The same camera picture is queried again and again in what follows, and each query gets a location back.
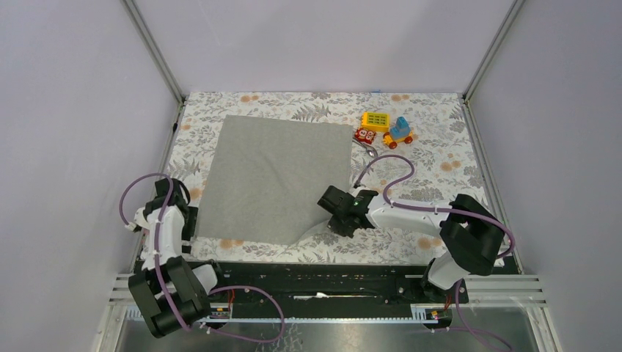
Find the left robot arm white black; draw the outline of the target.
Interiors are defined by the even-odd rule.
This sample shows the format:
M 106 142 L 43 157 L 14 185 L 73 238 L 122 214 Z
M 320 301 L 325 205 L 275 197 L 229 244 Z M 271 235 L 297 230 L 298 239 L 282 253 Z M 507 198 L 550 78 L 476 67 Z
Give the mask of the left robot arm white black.
M 150 333 L 161 338 L 207 317 L 210 301 L 224 298 L 228 283 L 213 265 L 191 267 L 183 258 L 182 242 L 194 235 L 198 209 L 189 204 L 182 181 L 162 173 L 158 178 L 154 199 L 125 225 L 148 232 L 147 256 L 128 287 Z

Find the grey cloth napkin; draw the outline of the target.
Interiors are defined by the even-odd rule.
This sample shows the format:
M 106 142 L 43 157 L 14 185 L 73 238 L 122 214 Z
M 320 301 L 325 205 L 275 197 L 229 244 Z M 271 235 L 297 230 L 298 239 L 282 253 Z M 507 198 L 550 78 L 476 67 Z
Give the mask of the grey cloth napkin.
M 228 115 L 202 193 L 197 236 L 298 242 L 329 214 L 317 202 L 349 187 L 350 125 Z

